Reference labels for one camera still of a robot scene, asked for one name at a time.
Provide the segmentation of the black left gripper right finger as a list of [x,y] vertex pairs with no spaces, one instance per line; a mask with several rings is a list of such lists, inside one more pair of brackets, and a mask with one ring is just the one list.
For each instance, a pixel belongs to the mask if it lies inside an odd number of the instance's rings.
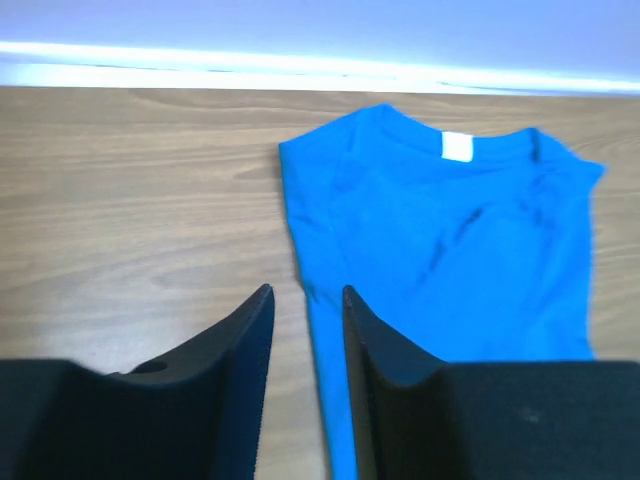
[[447,363],[352,287],[343,332],[361,479],[635,479],[634,361]]

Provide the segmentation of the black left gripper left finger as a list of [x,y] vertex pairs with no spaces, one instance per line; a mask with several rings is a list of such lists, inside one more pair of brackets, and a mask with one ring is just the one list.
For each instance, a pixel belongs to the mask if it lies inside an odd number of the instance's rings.
[[250,479],[274,328],[270,286],[131,372],[1,364],[5,479]]

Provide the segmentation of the blue t-shirt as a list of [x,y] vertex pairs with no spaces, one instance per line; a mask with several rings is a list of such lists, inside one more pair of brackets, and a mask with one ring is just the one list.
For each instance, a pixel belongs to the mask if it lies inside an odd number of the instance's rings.
[[445,361],[590,360],[600,164],[535,128],[477,137],[364,108],[279,147],[332,476],[356,477],[352,286]]

